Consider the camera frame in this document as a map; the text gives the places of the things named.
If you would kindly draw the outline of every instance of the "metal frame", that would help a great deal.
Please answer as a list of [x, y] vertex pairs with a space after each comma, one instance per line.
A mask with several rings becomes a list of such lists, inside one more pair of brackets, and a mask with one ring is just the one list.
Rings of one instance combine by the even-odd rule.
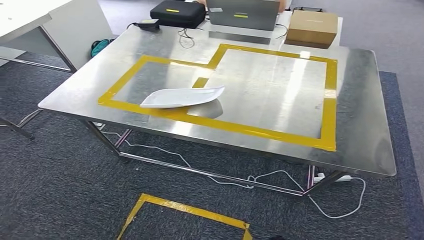
[[309, 166], [308, 182], [307, 182], [306, 190], [304, 190], [304, 191], [292, 190], [292, 189], [283, 188], [283, 187], [274, 186], [274, 185], [269, 185], [269, 184], [265, 184], [265, 183], [261, 183], [261, 182], [250, 181], [250, 180], [237, 178], [237, 177], [233, 177], [233, 176], [222, 175], [222, 174], [214, 173], [214, 172], [210, 172], [210, 171], [204, 171], [204, 170], [200, 170], [200, 169], [196, 169], [196, 168], [192, 168], [192, 167], [188, 167], [188, 166], [181, 166], [181, 165], [177, 165], [177, 164], [172, 164], [172, 163], [168, 163], [168, 162], [165, 162], [165, 161], [159, 161], [159, 160], [155, 160], [155, 159], [151, 159], [151, 158], [147, 158], [147, 157], [143, 157], [143, 156], [130, 154], [130, 153], [127, 153], [127, 152], [121, 152], [119, 150], [119, 146], [130, 135], [132, 130], [127, 129], [124, 132], [124, 134], [121, 135], [121, 137], [118, 139], [118, 141], [116, 141], [116, 143], [113, 143], [92, 122], [86, 121], [86, 120], [80, 120], [80, 121], [104, 145], [106, 145], [106, 147], [109, 150], [111, 150], [113, 152], [113, 154], [115, 154], [117, 157], [124, 157], [124, 158], [134, 159], [134, 160], [143, 161], [143, 162], [147, 162], [147, 163], [151, 163], [151, 164], [157, 164], [157, 165], [161, 165], [161, 166], [165, 166], [165, 167], [169, 167], [169, 168], [173, 168], [173, 169], [185, 170], [185, 171], [195, 173], [195, 174], [200, 174], [200, 175], [218, 178], [218, 179], [225, 179], [225, 180], [228, 180], [228, 181], [231, 181], [231, 182], [234, 182], [234, 183], [246, 184], [246, 185], [249, 185], [249, 186], [255, 186], [255, 187], [259, 187], [259, 188], [263, 188], [263, 189], [273, 190], [273, 191], [291, 194], [291, 195], [300, 196], [300, 197], [309, 196], [310, 194], [318, 191], [319, 189], [322, 189], [324, 186], [327, 186], [327, 185], [335, 182], [340, 177], [347, 174], [346, 172], [342, 172], [342, 171], [334, 171], [330, 175], [328, 175], [324, 179], [322, 179], [320, 182], [318, 182], [317, 184], [314, 184], [315, 166]]
[[[72, 64], [72, 62], [69, 60], [69, 58], [66, 57], [65, 53], [60, 49], [60, 47], [56, 44], [56, 42], [53, 41], [52, 37], [49, 35], [49, 33], [46, 31], [46, 29], [43, 26], [39, 26], [38, 28], [39, 28], [41, 34], [44, 36], [44, 38], [50, 44], [50, 46], [59, 55], [59, 57], [64, 61], [64, 63], [69, 67], [69, 69], [57, 67], [57, 66], [46, 65], [46, 64], [42, 64], [42, 63], [38, 63], [38, 62], [32, 62], [32, 61], [26, 61], [26, 60], [14, 59], [14, 58], [7, 58], [7, 57], [2, 57], [2, 56], [0, 56], [0, 60], [6, 60], [6, 61], [15, 62], [15, 63], [31, 65], [31, 66], [35, 66], [35, 67], [61, 71], [61, 72], [65, 72], [65, 73], [71, 73], [71, 74], [75, 73], [77, 71], [77, 68]], [[22, 119], [22, 121], [19, 124], [15, 124], [15, 123], [13, 123], [13, 122], [11, 122], [11, 121], [0, 116], [0, 123], [4, 124], [4, 125], [0, 125], [0, 127], [8, 127], [10, 129], [16, 131], [17, 133], [29, 138], [30, 140], [33, 140], [34, 139], [33, 134], [27, 132], [26, 130], [24, 130], [22, 128], [29, 121], [31, 121], [38, 114], [40, 114], [41, 111], [42, 111], [42, 109], [40, 109], [40, 108], [37, 109], [36, 111], [34, 111], [30, 115], [28, 115], [24, 119]]]
[[51, 70], [57, 70], [65, 73], [75, 73], [77, 71], [77, 68], [72, 64], [72, 62], [69, 60], [68, 57], [66, 57], [65, 53], [60, 49], [60, 47], [57, 45], [55, 41], [53, 41], [52, 37], [49, 35], [49, 33], [46, 31], [46, 29], [43, 26], [39, 26], [38, 29], [40, 30], [41, 34], [44, 36], [44, 38], [47, 40], [47, 42], [50, 44], [50, 46], [54, 49], [54, 51], [59, 55], [59, 57], [64, 61], [64, 63], [68, 66], [69, 69], [58, 67], [58, 66], [51, 66], [46, 65], [38, 62], [32, 62], [32, 61], [26, 61], [26, 60], [20, 60], [20, 59], [14, 59], [14, 58], [7, 58], [0, 56], [1, 60], [11, 61], [19, 64], [26, 64], [31, 65], [35, 67], [45, 68], [45, 69], [51, 69]]

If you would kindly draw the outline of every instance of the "laptop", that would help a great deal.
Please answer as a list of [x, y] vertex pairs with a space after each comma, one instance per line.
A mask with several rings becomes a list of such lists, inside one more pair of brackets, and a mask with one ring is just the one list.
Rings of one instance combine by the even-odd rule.
[[273, 31], [279, 0], [206, 0], [210, 23], [230, 27]]

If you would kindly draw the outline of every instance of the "stainless steel table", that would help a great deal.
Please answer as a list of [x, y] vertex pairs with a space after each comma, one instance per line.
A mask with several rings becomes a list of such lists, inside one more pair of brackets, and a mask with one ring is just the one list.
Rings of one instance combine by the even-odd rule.
[[[65, 81], [39, 107], [80, 119], [115, 155], [298, 196], [347, 173], [396, 174], [376, 57], [346, 47], [317, 49], [247, 43], [189, 29], [130, 27]], [[225, 85], [210, 103], [145, 109], [150, 93]], [[125, 127], [110, 142], [92, 122]], [[121, 152], [131, 130], [311, 165], [307, 190], [297, 191]], [[334, 172], [314, 185], [314, 166]]]

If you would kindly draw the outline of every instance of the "white cable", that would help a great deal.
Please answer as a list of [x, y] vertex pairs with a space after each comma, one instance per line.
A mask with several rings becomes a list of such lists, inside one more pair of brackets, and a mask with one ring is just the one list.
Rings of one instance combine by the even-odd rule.
[[[113, 134], [113, 135], [117, 135], [118, 137], [120, 137], [121, 138], [121, 135], [119, 135], [118, 133], [116, 133], [116, 132], [106, 132], [106, 131], [102, 131], [102, 133], [103, 134]], [[168, 153], [168, 154], [172, 154], [172, 155], [177, 155], [189, 168], [191, 168], [192, 166], [189, 164], [189, 162], [187, 162], [185, 159], [184, 159], [184, 157], [181, 155], [181, 154], [179, 154], [179, 153], [175, 153], [175, 152], [171, 152], [171, 151], [167, 151], [167, 150], [165, 150], [165, 149], [162, 149], [162, 148], [160, 148], [160, 147], [157, 147], [157, 146], [147, 146], [147, 145], [141, 145], [141, 144], [131, 144], [129, 141], [127, 141], [127, 140], [125, 140], [125, 142], [130, 146], [130, 147], [136, 147], [136, 146], [139, 146], [139, 147], [144, 147], [144, 148], [150, 148], [150, 149], [158, 149], [158, 150], [160, 150], [160, 151], [163, 151], [163, 152], [165, 152], [165, 153]], [[262, 175], [259, 175], [259, 176], [252, 176], [252, 175], [249, 175], [248, 177], [247, 177], [247, 180], [249, 180], [249, 181], [252, 181], [251, 179], [253, 179], [253, 182], [257, 182], [257, 180], [259, 179], [259, 178], [262, 178], [262, 177], [266, 177], [266, 176], [269, 176], [269, 175], [272, 175], [272, 174], [275, 174], [275, 173], [285, 173], [287, 176], [288, 176], [288, 178], [290, 178], [290, 180], [293, 182], [293, 183], [295, 183], [302, 191], [305, 191], [304, 190], [304, 188], [296, 181], [296, 180], [294, 180], [293, 179], [293, 177], [288, 173], [288, 172], [286, 172], [286, 171], [284, 171], [284, 170], [276, 170], [276, 171], [272, 171], [272, 172], [269, 172], [269, 173], [265, 173], [265, 174], [262, 174]], [[223, 185], [236, 185], [236, 186], [239, 186], [239, 187], [242, 187], [242, 188], [245, 188], [245, 189], [253, 189], [254, 188], [254, 186], [249, 186], [249, 185], [247, 185], [247, 186], [245, 186], [245, 185], [241, 185], [241, 184], [237, 184], [237, 183], [232, 183], [232, 182], [220, 182], [220, 181], [217, 181], [215, 178], [213, 178], [213, 177], [211, 177], [211, 176], [207, 176], [208, 178], [210, 178], [210, 179], [212, 179], [215, 183], [217, 183], [217, 184], [223, 184]], [[361, 180], [362, 182], [363, 182], [363, 188], [362, 188], [362, 192], [361, 192], [361, 194], [360, 194], [360, 197], [359, 197], [359, 204], [358, 204], [358, 206], [353, 210], [353, 211], [351, 211], [351, 212], [349, 212], [349, 213], [347, 213], [347, 214], [344, 214], [344, 215], [340, 215], [340, 216], [330, 216], [330, 215], [328, 215], [328, 214], [326, 214], [322, 209], [321, 209], [321, 207], [318, 205], [318, 203], [310, 196], [310, 195], [308, 195], [308, 198], [312, 201], [312, 203], [318, 208], [318, 210], [324, 215], [324, 216], [326, 216], [327, 218], [330, 218], [330, 219], [341, 219], [341, 218], [344, 218], [344, 217], [347, 217], [347, 216], [349, 216], [349, 215], [352, 215], [352, 214], [354, 214], [354, 213], [356, 213], [356, 211], [358, 211], [360, 208], [361, 208], [361, 204], [362, 204], [362, 199], [363, 199], [363, 197], [364, 197], [364, 193], [365, 193], [365, 188], [367, 187], [367, 184], [365, 183], [365, 180], [364, 179], [362, 179], [362, 178], [360, 178], [360, 177], [352, 177], [351, 179], [358, 179], [358, 180]]]

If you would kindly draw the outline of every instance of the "power strip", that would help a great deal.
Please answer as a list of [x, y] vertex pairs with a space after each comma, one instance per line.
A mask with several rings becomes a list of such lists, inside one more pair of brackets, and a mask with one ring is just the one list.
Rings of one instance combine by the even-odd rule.
[[[325, 178], [326, 176], [324, 175], [324, 173], [320, 172], [318, 173], [318, 176], [313, 178], [313, 183], [316, 184], [319, 181], [321, 181], [323, 178]], [[349, 175], [344, 175], [341, 178], [337, 179], [336, 182], [348, 182], [352, 180], [352, 177]]]

